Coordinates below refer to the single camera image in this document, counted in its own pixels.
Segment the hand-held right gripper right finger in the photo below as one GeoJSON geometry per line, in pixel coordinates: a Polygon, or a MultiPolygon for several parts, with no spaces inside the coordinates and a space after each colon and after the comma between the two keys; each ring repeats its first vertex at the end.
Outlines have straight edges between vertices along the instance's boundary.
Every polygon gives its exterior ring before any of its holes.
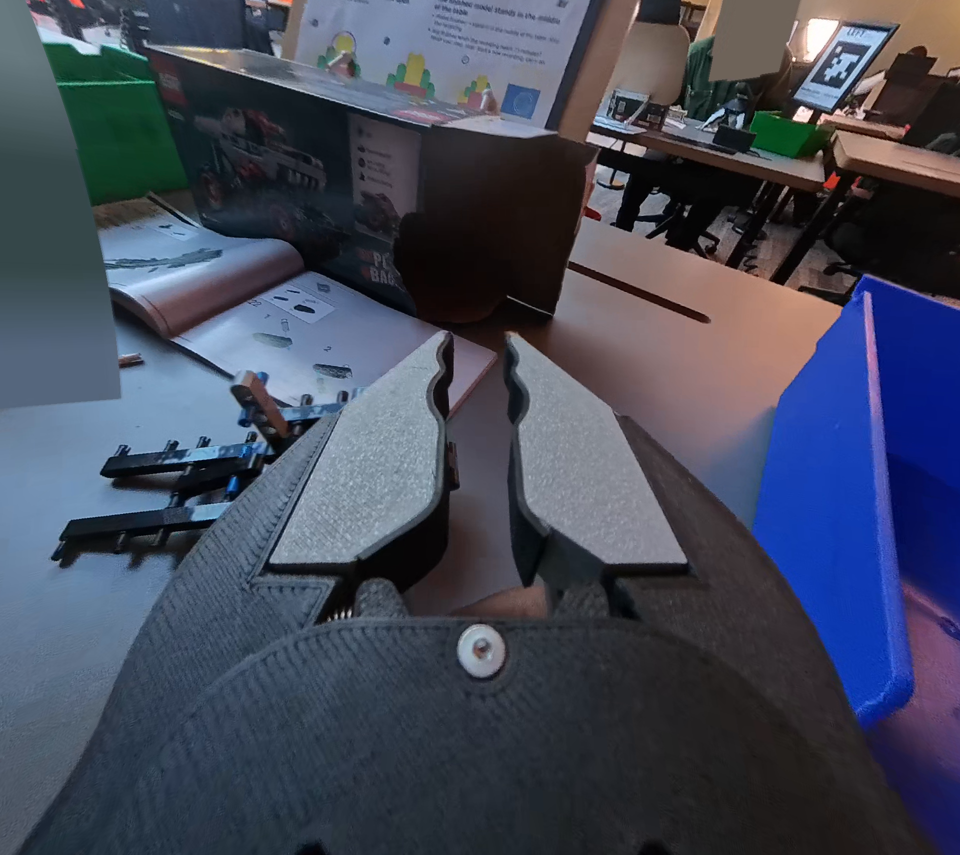
{"type": "Polygon", "coordinates": [[[510,547],[525,587],[673,576],[690,562],[615,411],[507,333],[510,547]]]}

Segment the black lego set box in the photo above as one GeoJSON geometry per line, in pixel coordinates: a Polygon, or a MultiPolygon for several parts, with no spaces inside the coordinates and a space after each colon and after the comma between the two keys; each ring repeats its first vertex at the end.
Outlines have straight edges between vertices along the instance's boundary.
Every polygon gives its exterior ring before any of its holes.
{"type": "Polygon", "coordinates": [[[555,314],[591,146],[247,49],[146,52],[203,226],[422,321],[555,314]]]}

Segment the monitor with printed tag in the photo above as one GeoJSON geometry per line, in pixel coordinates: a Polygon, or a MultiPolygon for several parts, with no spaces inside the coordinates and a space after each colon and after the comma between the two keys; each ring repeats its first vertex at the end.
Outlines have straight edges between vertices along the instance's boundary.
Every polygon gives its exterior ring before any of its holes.
{"type": "Polygon", "coordinates": [[[841,21],[791,94],[792,102],[813,112],[833,113],[899,28],[897,22],[841,21]]]}

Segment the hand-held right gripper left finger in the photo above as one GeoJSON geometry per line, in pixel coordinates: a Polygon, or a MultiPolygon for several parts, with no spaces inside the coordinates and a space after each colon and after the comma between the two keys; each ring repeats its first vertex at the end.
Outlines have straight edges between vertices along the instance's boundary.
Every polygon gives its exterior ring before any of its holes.
{"type": "Polygon", "coordinates": [[[437,566],[453,356],[452,335],[437,333],[345,406],[281,518],[268,572],[380,578],[404,592],[437,566]]]}

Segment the open lego instruction booklet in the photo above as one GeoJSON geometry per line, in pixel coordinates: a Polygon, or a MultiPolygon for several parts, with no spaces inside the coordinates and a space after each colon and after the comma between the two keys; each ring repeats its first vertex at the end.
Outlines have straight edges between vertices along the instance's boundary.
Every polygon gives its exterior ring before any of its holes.
{"type": "Polygon", "coordinates": [[[307,271],[288,242],[219,235],[152,194],[93,215],[111,300],[226,376],[265,372],[281,403],[366,389],[438,333],[307,271]]]}

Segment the black lego chassis assembly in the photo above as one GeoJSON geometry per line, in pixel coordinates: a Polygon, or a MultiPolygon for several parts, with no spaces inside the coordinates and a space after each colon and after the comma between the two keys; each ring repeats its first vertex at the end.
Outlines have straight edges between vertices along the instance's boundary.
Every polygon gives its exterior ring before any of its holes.
{"type": "Polygon", "coordinates": [[[111,482],[169,478],[169,498],[161,508],[77,518],[61,531],[50,560],[65,563],[91,544],[110,542],[114,554],[164,549],[174,535],[209,529],[263,472],[318,422],[341,414],[365,387],[340,389],[332,402],[316,403],[305,393],[295,405],[282,405],[268,391],[264,371],[239,373],[230,393],[240,408],[242,442],[215,445],[202,436],[184,448],[169,440],[163,449],[134,453],[121,445],[101,468],[111,482]]]}

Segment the small green plastic bin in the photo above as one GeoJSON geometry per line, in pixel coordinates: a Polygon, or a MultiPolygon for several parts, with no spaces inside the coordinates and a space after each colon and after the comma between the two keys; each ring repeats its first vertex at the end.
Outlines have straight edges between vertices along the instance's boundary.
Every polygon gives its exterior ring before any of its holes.
{"type": "Polygon", "coordinates": [[[834,129],[826,125],[796,121],[778,112],[761,111],[753,114],[750,132],[753,134],[751,147],[755,151],[789,159],[814,157],[834,135],[834,129]]]}

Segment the blue plastic bin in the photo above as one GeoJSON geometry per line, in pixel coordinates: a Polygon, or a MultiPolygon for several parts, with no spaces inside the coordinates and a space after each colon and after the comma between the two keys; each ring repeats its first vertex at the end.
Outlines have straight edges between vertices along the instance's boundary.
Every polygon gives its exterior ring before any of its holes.
{"type": "Polygon", "coordinates": [[[919,828],[959,851],[959,311],[864,277],[781,394],[752,524],[919,828]]]}

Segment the wooden office desk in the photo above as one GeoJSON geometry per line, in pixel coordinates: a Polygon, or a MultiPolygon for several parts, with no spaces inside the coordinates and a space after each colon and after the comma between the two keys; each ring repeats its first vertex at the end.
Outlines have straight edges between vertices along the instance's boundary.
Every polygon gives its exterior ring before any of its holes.
{"type": "Polygon", "coordinates": [[[871,274],[934,297],[959,297],[958,152],[841,131],[838,172],[873,183],[823,236],[840,259],[827,273],[871,274]]]}
{"type": "Polygon", "coordinates": [[[793,203],[795,213],[808,217],[808,225],[821,207],[819,196],[827,180],[822,152],[807,159],[790,159],[755,147],[727,152],[714,144],[712,133],[694,124],[666,124],[665,129],[651,129],[628,126],[604,116],[594,118],[587,139],[603,151],[617,153],[617,163],[610,167],[619,172],[624,172],[623,165],[628,160],[645,157],[640,152],[644,150],[768,184],[770,188],[756,203],[726,259],[726,266],[731,269],[741,268],[774,213],[780,212],[788,203],[793,203]]]}

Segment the wooden sheet stand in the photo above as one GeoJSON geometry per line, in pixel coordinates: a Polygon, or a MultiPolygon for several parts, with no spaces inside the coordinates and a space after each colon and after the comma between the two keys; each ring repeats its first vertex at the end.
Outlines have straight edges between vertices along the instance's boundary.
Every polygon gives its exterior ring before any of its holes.
{"type": "Polygon", "coordinates": [[[640,4],[641,0],[603,1],[558,123],[561,137],[586,141],[640,4]]]}

